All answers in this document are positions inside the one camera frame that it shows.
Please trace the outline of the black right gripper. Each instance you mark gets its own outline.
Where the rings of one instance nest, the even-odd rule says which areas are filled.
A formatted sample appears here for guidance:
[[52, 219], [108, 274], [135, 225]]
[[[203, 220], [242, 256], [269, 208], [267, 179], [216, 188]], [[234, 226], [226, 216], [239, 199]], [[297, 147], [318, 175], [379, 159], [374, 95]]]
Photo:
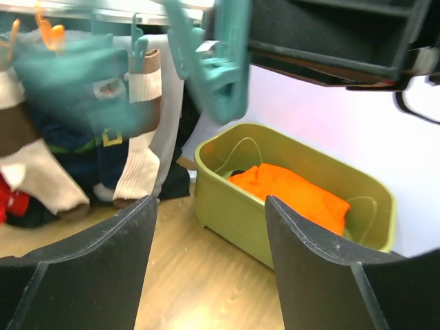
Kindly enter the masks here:
[[391, 92], [396, 108], [439, 123], [439, 45], [412, 49], [432, 1], [254, 1], [256, 53]]

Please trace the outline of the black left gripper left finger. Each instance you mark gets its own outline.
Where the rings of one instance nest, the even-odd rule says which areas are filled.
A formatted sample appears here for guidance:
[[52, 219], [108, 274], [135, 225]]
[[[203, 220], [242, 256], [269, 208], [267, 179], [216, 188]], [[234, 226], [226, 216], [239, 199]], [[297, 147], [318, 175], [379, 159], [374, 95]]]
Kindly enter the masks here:
[[1, 259], [2, 329], [133, 329], [157, 219], [144, 197], [86, 230]]

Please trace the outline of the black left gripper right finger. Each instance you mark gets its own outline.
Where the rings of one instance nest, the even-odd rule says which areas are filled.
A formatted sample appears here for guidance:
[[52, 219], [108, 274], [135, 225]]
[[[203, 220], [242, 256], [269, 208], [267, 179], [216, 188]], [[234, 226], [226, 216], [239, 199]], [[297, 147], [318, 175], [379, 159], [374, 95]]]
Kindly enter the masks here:
[[374, 257], [364, 246], [272, 228], [286, 329], [438, 329], [439, 251]]

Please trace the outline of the teal clothes peg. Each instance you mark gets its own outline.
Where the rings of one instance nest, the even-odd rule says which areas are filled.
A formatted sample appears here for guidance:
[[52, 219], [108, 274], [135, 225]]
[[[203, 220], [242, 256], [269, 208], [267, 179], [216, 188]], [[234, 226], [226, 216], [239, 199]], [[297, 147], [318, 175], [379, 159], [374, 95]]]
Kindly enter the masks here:
[[168, 43], [177, 75], [201, 112], [217, 124], [242, 118], [248, 107], [251, 1], [215, 1], [214, 37], [195, 27], [181, 1], [164, 1]]

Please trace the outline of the white round sock hanger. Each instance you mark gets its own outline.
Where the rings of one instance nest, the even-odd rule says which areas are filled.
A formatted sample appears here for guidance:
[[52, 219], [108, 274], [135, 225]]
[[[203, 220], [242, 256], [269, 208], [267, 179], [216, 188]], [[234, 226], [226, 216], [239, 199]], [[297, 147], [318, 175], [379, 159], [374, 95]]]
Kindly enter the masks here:
[[167, 25], [168, 16], [162, 1], [29, 1], [1, 2], [1, 10], [11, 13], [34, 14], [42, 10], [45, 17], [83, 19], [93, 9], [101, 21], [130, 23], [134, 15], [141, 25]]

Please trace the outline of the cream brown striped sock back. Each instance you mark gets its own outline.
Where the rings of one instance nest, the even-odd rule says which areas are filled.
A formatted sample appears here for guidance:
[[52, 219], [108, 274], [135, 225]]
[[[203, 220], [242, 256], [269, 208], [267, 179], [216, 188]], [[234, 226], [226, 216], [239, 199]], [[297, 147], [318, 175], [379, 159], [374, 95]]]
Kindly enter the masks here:
[[35, 198], [57, 217], [79, 219], [89, 212], [89, 198], [34, 127], [12, 68], [1, 70], [1, 174], [12, 190]]

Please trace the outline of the cream brown striped sock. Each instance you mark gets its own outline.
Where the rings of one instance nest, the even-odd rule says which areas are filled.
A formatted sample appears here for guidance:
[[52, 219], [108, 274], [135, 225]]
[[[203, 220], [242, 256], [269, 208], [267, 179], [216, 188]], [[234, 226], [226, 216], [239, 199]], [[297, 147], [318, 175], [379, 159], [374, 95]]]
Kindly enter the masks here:
[[141, 72], [134, 70], [129, 57], [129, 102], [140, 110], [140, 130], [129, 139], [128, 155], [113, 194], [113, 204], [126, 208], [153, 192], [160, 159], [150, 149], [160, 123], [162, 100], [161, 55], [158, 49], [147, 52]]
[[89, 212], [89, 198], [34, 127], [12, 68], [1, 70], [1, 174], [12, 190], [35, 198], [57, 217], [79, 219]]

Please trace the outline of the green plastic bin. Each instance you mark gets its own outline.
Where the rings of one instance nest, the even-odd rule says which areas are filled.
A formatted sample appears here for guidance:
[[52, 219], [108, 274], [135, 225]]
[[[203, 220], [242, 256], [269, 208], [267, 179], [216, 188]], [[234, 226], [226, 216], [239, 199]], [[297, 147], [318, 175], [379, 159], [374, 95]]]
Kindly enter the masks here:
[[[241, 123], [202, 142], [195, 151], [195, 214], [211, 229], [268, 267], [276, 253], [272, 228], [286, 223], [310, 237], [364, 246], [374, 257], [395, 242], [397, 203], [376, 178], [266, 126]], [[324, 188], [350, 205], [342, 237], [303, 219], [276, 197], [261, 201], [228, 181], [235, 170], [263, 162], [281, 166]]]

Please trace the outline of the cream brown striped sock front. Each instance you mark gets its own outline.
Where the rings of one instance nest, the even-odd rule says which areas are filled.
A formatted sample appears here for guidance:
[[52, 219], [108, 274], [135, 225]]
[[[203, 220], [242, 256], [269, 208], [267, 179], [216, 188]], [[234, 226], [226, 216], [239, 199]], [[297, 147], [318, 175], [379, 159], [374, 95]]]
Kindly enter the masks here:
[[141, 72], [134, 70], [129, 57], [129, 102], [140, 110], [140, 130], [129, 139], [128, 155], [113, 194], [113, 204], [126, 208], [153, 192], [160, 159], [150, 149], [160, 123], [162, 100], [161, 55], [158, 49], [147, 52]]

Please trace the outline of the red santa sock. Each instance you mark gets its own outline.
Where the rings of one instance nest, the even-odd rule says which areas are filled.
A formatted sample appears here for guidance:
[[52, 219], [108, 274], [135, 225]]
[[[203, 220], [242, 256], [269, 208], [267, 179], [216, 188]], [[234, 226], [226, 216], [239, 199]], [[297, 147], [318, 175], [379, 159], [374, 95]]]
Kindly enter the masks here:
[[30, 197], [20, 191], [13, 191], [1, 176], [1, 223], [5, 223], [8, 215], [23, 217], [30, 202]]

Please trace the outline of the orange cloth in bin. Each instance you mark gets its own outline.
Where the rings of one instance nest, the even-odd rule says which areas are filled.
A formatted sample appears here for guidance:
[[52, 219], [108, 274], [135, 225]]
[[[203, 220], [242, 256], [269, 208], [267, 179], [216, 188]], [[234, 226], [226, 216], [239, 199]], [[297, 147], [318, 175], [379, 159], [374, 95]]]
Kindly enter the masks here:
[[263, 201], [278, 197], [308, 220], [343, 235], [349, 203], [289, 169], [262, 163], [234, 171], [228, 181]]

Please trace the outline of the navy santa sock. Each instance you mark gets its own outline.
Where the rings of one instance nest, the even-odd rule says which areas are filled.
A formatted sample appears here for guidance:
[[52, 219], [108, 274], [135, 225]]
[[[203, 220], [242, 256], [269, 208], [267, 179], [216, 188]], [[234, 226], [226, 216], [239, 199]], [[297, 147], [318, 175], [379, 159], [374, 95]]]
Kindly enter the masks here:
[[127, 103], [119, 78], [60, 87], [35, 101], [31, 117], [62, 167], [87, 195], [110, 203], [127, 158], [128, 143], [104, 115]]

